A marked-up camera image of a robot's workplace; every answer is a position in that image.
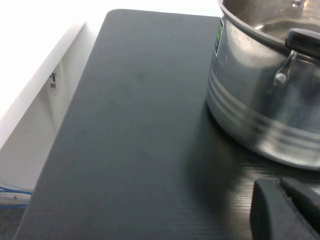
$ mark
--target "black pot handle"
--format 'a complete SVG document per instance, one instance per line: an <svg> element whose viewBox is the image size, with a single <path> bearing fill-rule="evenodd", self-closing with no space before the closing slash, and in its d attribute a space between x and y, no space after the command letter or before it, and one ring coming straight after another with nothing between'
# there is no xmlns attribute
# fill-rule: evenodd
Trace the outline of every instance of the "black pot handle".
<svg viewBox="0 0 320 240"><path fill-rule="evenodd" d="M302 28L291 28L286 35L287 48L320 60L320 33Z"/></svg>

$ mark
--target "blue cable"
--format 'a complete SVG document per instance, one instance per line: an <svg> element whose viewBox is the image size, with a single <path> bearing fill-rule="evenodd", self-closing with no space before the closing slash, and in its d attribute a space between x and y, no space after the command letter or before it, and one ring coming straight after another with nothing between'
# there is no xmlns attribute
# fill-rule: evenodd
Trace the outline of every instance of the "blue cable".
<svg viewBox="0 0 320 240"><path fill-rule="evenodd" d="M0 189L2 189L2 191L0 190L0 193L12 193L12 194L27 194L27 195L32 195L32 192L29 192L29 191L13 190L13 189L5 188L5 187L3 187L3 186L0 186Z"/></svg>
<svg viewBox="0 0 320 240"><path fill-rule="evenodd" d="M14 204L14 205L5 205L0 204L0 209L19 209L19 208L26 208L28 204Z"/></svg>
<svg viewBox="0 0 320 240"><path fill-rule="evenodd" d="M20 190L13 190L9 188L5 188L0 186L0 193L10 193L10 194L27 194L32 195L32 192L29 191L20 191ZM0 208L3 209L19 209L19 208L26 208L28 204L0 204Z"/></svg>

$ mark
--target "pot handle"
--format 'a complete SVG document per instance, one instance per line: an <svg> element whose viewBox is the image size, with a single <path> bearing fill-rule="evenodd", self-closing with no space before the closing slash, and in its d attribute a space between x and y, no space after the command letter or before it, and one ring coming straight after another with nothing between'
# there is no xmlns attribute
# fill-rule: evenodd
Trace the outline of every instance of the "pot handle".
<svg viewBox="0 0 320 240"><path fill-rule="evenodd" d="M291 28L285 37L287 48L320 60L320 33L302 28Z"/></svg>
<svg viewBox="0 0 320 240"><path fill-rule="evenodd" d="M273 78L273 84L278 87L283 87L287 84L290 67L296 61L298 53L320 61L319 32L302 28L291 28L285 37L285 45L291 49L291 53L283 67L276 72Z"/></svg>

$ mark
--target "green label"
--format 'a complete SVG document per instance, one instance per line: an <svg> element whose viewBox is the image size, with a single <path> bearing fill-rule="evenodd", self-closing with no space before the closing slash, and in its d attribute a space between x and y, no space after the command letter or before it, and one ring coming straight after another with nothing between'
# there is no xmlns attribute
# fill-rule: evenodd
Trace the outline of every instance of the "green label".
<svg viewBox="0 0 320 240"><path fill-rule="evenodd" d="M221 35L222 35L223 30L224 30L224 24L225 24L224 21L222 20L222 18L220 18L220 24L219 24L219 28L218 28L218 33L216 35L215 45L214 45L214 52L215 52L216 56L218 55Z"/></svg>

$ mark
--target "stainless steel pot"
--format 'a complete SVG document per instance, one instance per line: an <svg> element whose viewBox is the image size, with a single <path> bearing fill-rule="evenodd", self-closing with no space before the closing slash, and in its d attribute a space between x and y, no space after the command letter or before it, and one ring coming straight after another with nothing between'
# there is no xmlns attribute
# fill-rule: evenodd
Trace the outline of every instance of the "stainless steel pot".
<svg viewBox="0 0 320 240"><path fill-rule="evenodd" d="M320 0L218 0L207 102L233 138L320 170Z"/></svg>

